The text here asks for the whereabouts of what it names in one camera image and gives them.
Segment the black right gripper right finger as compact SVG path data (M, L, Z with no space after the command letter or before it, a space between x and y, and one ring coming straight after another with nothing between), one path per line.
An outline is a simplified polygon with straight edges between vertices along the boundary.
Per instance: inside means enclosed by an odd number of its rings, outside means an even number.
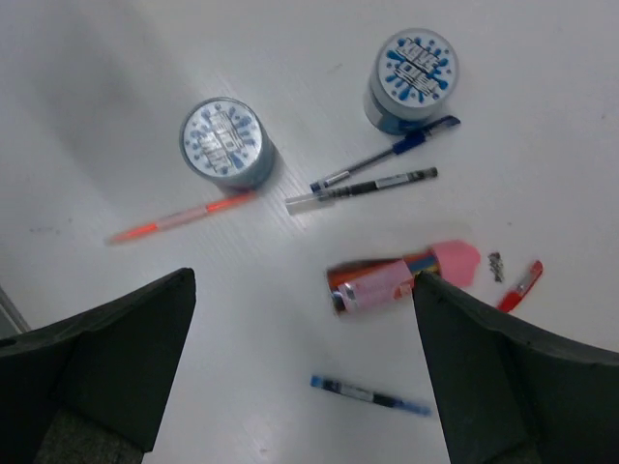
M618 355L416 276L413 300L453 463L615 463Z

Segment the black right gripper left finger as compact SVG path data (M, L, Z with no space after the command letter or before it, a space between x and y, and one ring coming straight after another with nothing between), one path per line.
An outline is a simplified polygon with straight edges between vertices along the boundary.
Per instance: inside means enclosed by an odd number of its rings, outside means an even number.
M1 340L4 463L140 463L154 449L192 322L182 268Z

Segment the pink capped marker bottle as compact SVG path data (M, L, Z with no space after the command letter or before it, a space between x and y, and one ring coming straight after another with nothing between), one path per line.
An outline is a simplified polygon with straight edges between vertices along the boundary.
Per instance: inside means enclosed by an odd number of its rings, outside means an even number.
M336 314L352 314L389 305L412 294L418 274L441 276L456 287L472 285L481 253L463 240L451 240L391 258L345 262L327 270Z

